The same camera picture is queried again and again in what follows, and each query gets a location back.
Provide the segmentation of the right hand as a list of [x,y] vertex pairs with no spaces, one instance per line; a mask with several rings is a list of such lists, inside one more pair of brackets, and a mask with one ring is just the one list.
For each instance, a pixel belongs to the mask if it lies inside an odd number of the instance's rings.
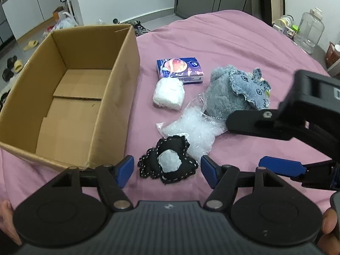
[[322,233],[317,246],[325,254],[339,255],[340,243],[339,239],[334,234],[334,229],[337,225],[337,213],[332,208],[328,208],[323,214]]

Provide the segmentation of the left hand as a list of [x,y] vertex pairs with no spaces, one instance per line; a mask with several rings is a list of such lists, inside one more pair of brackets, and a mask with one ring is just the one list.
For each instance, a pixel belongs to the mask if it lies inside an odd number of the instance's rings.
[[23,243],[13,224],[14,210],[8,200],[1,202],[1,230],[18,246]]

